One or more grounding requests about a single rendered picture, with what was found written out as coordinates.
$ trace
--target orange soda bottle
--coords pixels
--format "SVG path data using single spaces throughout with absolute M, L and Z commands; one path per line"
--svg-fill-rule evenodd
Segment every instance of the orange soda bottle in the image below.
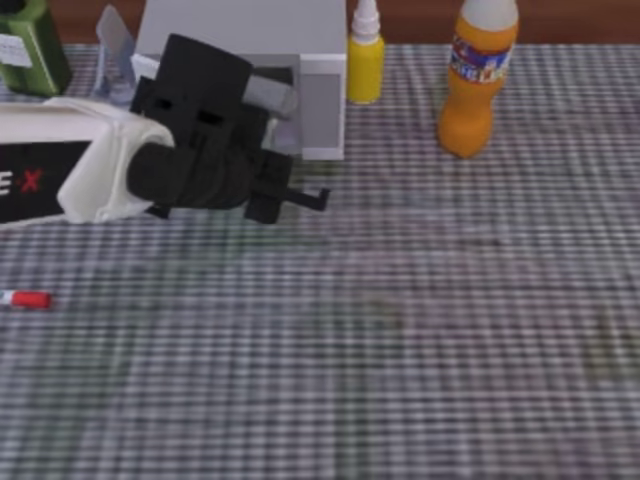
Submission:
M 438 122 L 441 146 L 458 157 L 480 152 L 491 137 L 493 98 L 502 89 L 518 35 L 515 0 L 466 0 L 449 65 L 449 97 Z

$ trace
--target gray box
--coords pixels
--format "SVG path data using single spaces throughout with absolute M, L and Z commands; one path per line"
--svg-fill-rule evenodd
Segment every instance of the gray box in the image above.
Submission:
M 346 16 L 345 0 L 147 0 L 134 69 L 148 76 L 142 57 L 159 59 L 171 33 L 256 67 L 290 68 L 299 104 L 276 132 L 278 150 L 305 160 L 342 160 Z

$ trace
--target checkered tablecloth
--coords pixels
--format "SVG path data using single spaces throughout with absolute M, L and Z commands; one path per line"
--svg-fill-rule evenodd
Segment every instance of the checkered tablecloth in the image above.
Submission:
M 640 478 L 640 47 L 516 53 L 458 161 L 448 48 L 389 47 L 324 214 L 0 233 L 56 300 L 0 311 L 0 480 Z

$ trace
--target plastic bottle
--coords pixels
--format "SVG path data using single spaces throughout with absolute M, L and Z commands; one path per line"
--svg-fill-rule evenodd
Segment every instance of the plastic bottle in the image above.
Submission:
M 0 76 L 13 92 L 43 97 L 71 82 L 46 0 L 0 0 Z
M 359 0 L 347 53 L 347 98 L 350 102 L 373 103 L 380 97 L 384 50 L 376 0 Z
M 449 152 L 468 158 L 491 137 L 492 101 L 502 89 L 518 35 L 515 0 L 466 0 L 456 23 L 450 95 L 438 124 Z

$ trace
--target red marker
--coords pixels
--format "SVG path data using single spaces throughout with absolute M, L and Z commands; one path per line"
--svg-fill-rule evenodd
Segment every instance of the red marker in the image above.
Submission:
M 51 295 L 46 292 L 0 290 L 0 305 L 46 310 L 51 306 Z

